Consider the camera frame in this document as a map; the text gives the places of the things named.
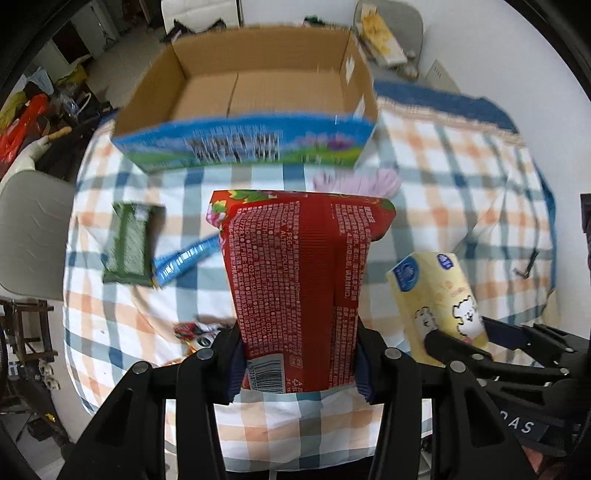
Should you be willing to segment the yellow tissue pack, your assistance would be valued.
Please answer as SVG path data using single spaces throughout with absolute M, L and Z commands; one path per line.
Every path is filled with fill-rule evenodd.
M 455 254 L 414 252 L 389 270 L 387 279 L 416 361 L 441 364 L 425 347 L 435 330 L 480 349 L 488 345 L 477 300 Z

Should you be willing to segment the orange cartoon snack bag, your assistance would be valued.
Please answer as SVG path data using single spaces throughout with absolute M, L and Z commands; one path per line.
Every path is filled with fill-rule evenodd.
M 228 330 L 228 325 L 221 323 L 183 322 L 173 327 L 175 337 L 186 345 L 188 355 L 210 348 L 224 330 Z

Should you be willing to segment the red snack bag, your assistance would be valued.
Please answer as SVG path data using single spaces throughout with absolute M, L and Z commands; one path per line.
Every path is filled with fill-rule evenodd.
M 245 349 L 245 388 L 286 394 L 353 381 L 370 246 L 396 217 L 386 198 L 216 190 L 207 221 Z

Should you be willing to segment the purple soft cloth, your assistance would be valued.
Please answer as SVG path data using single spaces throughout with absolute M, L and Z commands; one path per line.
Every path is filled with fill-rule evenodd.
M 391 168 L 322 172 L 312 181 L 312 186 L 317 192 L 387 199 L 395 197 L 401 185 L 400 174 Z

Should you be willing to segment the green snack bag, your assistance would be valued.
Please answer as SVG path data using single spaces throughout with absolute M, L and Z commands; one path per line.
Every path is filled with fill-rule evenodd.
M 152 287 L 155 230 L 164 207 L 115 202 L 112 208 L 114 232 L 106 252 L 103 282 Z

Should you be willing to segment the plaid checkered tablecloth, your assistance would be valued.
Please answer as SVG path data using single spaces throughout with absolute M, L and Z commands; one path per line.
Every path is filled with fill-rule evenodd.
M 230 471 L 372 455 L 383 409 L 356 390 L 359 325 L 426 358 L 437 325 L 488 348 L 482 321 L 538 320 L 554 285 L 547 193 L 512 127 L 410 103 L 394 85 L 353 168 L 318 137 L 249 129 L 262 162 L 140 169 L 99 128 L 82 161 L 64 273 L 66 361 L 95 413 L 137 362 L 194 353 L 188 323 L 238 325 L 245 371 L 215 418 Z

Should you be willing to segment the blue wafer stick pack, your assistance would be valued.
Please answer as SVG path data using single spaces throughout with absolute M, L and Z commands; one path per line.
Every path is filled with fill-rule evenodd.
M 219 235 L 215 234 L 198 240 L 184 249 L 155 258 L 152 262 L 152 284 L 156 288 L 169 284 L 219 250 L 221 250 L 221 243 L 219 243 Z

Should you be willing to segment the white goose plush toy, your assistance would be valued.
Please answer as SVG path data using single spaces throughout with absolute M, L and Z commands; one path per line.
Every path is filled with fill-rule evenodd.
M 7 182 L 17 173 L 26 170 L 34 170 L 36 162 L 48 151 L 51 144 L 57 139 L 68 135 L 72 132 L 72 128 L 69 126 L 63 127 L 62 129 L 43 136 L 39 140 L 36 140 L 26 146 L 16 157 L 11 164 L 10 168 L 4 174 L 1 179 L 1 187 L 4 187 Z

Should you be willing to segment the grey chair with clutter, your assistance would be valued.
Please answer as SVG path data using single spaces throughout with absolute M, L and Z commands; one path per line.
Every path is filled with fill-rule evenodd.
M 353 25 L 375 80 L 419 80 L 424 25 L 416 8 L 398 1 L 359 1 Z

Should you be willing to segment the yellow paper package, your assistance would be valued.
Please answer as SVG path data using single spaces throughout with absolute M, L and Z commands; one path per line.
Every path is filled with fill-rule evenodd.
M 358 28 L 377 64 L 396 68 L 408 62 L 408 58 L 376 6 L 363 4 Z

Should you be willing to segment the open cardboard box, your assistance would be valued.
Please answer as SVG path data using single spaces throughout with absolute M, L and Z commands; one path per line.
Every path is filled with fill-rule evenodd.
M 351 167 L 378 113 L 351 31 L 226 29 L 165 47 L 119 111 L 111 140 L 146 173 L 253 162 Z

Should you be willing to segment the red plastic bag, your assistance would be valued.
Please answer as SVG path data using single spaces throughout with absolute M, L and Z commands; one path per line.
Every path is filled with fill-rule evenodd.
M 34 96 L 21 116 L 1 135 L 3 163 L 8 164 L 15 160 L 25 137 L 32 131 L 37 119 L 47 111 L 48 106 L 49 101 L 45 94 Z

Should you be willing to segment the white chair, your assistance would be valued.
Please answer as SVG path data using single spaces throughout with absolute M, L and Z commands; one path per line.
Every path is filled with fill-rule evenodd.
M 175 21 L 197 32 L 204 31 L 217 20 L 229 27 L 239 25 L 235 0 L 162 0 L 161 11 L 166 32 L 174 27 Z

